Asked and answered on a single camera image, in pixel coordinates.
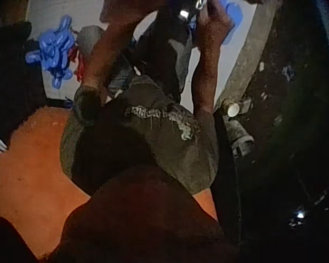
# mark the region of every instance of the person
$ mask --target person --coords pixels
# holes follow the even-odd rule
[[[91,53],[85,52],[91,50],[90,37],[79,36],[88,65],[60,155],[64,173],[92,197],[66,220],[48,262],[235,257],[210,191],[218,166],[213,118],[218,60],[231,22],[218,0],[208,0],[193,35],[165,4],[105,1],[101,20],[109,26],[94,34],[99,39]],[[130,50],[135,27],[155,9],[155,22]],[[180,106],[180,94],[194,45],[201,56],[191,113]],[[107,104],[106,93],[114,97]]]

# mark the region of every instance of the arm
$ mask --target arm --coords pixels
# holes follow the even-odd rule
[[[199,110],[213,114],[214,95],[217,86],[220,48],[203,50],[192,78],[192,101],[194,116]]]
[[[218,145],[215,133],[213,108],[217,87],[220,46],[231,29],[230,19],[218,0],[208,0],[201,10],[196,31],[197,45],[201,51],[200,60],[192,79],[192,101],[194,116],[202,126],[208,158],[218,167]],[[211,189],[194,195],[201,208],[218,221]]]
[[[131,39],[137,23],[129,25],[110,25],[101,39],[95,44],[83,79],[83,85],[101,91],[110,77],[111,67],[118,51]]]

